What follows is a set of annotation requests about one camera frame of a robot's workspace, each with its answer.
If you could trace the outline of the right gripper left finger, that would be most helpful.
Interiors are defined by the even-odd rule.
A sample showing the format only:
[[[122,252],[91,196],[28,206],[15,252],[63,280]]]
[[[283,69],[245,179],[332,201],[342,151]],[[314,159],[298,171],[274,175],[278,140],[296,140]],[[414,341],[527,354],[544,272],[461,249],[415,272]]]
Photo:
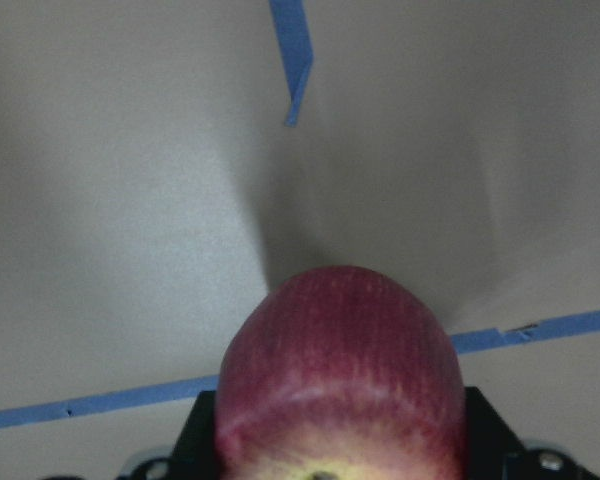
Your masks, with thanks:
[[[218,479],[214,445],[215,391],[201,392],[170,455],[170,479]]]

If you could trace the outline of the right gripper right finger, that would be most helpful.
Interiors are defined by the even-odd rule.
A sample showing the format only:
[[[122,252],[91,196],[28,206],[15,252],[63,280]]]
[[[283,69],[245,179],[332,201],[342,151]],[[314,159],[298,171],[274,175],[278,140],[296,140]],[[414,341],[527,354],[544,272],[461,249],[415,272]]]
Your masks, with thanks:
[[[468,479],[513,479],[509,468],[525,447],[509,425],[475,386],[465,388]]]

